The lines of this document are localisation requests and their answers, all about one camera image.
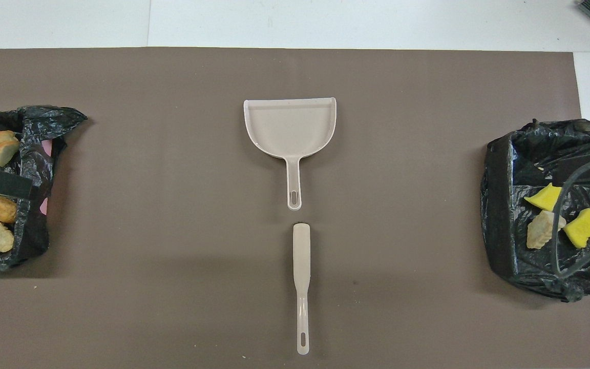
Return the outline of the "brown cork shaped sponge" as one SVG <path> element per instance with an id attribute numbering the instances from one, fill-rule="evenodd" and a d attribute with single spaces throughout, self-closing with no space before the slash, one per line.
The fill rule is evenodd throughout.
<path id="1" fill-rule="evenodd" d="M 12 224 L 16 222 L 17 204 L 9 198 L 0 196 L 0 222 Z"/>

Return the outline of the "beige plastic dustpan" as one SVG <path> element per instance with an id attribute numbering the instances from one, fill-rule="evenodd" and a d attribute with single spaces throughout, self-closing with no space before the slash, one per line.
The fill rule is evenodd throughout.
<path id="1" fill-rule="evenodd" d="M 302 207 L 300 163 L 321 151 L 334 136 L 337 100 L 334 97 L 245 100 L 244 124 L 252 143 L 286 165 L 286 203 Z"/>

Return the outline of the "beige hand brush black bristles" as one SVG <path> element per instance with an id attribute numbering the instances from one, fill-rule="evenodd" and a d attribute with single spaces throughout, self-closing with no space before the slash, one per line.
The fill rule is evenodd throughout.
<path id="1" fill-rule="evenodd" d="M 306 223 L 293 225 L 293 282 L 297 292 L 297 351 L 307 355 L 310 351 L 308 290 L 311 278 L 310 226 Z"/>

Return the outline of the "small green yellow sponge piece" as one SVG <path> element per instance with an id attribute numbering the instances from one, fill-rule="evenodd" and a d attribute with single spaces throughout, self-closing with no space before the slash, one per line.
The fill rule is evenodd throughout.
<path id="1" fill-rule="evenodd" d="M 562 187 L 556 187 L 552 183 L 543 187 L 543 189 L 536 192 L 532 196 L 525 196 L 524 200 L 546 212 L 552 212 L 554 207 L 559 200 L 559 195 L 562 191 Z"/>

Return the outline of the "black trash bag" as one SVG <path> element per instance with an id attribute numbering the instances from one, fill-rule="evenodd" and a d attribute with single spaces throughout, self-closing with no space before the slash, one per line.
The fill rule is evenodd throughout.
<path id="1" fill-rule="evenodd" d="M 35 106 L 0 112 L 0 131 L 14 131 L 20 142 L 19 151 L 0 170 L 33 182 L 30 199 L 9 198 L 17 204 L 16 222 L 3 224 L 14 234 L 14 246 L 11 251 L 0 253 L 0 270 L 42 255 L 48 249 L 47 217 L 39 207 L 52 187 L 54 164 L 44 153 L 41 142 L 52 140 L 55 162 L 65 146 L 63 136 L 85 119 L 85 115 L 73 108 Z"/>

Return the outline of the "black bag lined bin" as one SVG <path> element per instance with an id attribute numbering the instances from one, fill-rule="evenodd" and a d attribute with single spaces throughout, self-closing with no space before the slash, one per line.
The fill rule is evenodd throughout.
<path id="1" fill-rule="evenodd" d="M 574 302 L 590 295 L 590 239 L 576 249 L 562 230 L 590 208 L 590 169 L 557 201 L 553 236 L 526 248 L 528 225 L 542 210 L 524 200 L 552 183 L 562 187 L 590 162 L 590 121 L 534 120 L 487 145 L 480 189 L 481 222 L 490 268 L 519 288 Z"/>

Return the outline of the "pink plastic basket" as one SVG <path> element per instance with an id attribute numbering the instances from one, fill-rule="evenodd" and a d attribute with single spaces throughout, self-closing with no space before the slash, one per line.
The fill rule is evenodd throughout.
<path id="1" fill-rule="evenodd" d="M 42 148 L 44 150 L 44 153 L 47 155 L 47 157 L 49 158 L 49 160 L 52 162 L 52 164 L 54 164 L 54 158 L 52 156 L 52 148 L 53 148 L 53 144 L 52 144 L 52 140 L 43 140 L 41 142 Z M 49 198 L 51 196 L 51 187 L 48 190 L 47 196 L 45 196 L 42 204 L 40 204 L 39 210 L 43 215 L 47 215 L 48 212 L 48 205 L 49 205 Z"/>

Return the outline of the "brown table mat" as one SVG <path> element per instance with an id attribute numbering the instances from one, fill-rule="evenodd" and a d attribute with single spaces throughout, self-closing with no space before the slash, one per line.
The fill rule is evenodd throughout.
<path id="1" fill-rule="evenodd" d="M 243 103 L 323 97 L 335 133 L 293 212 Z M 506 283 L 480 224 L 487 143 L 580 117 L 570 53 L 0 50 L 0 111 L 28 105 L 88 119 L 56 166 L 49 250 L 0 273 L 0 369 L 590 367 L 590 296 Z"/>

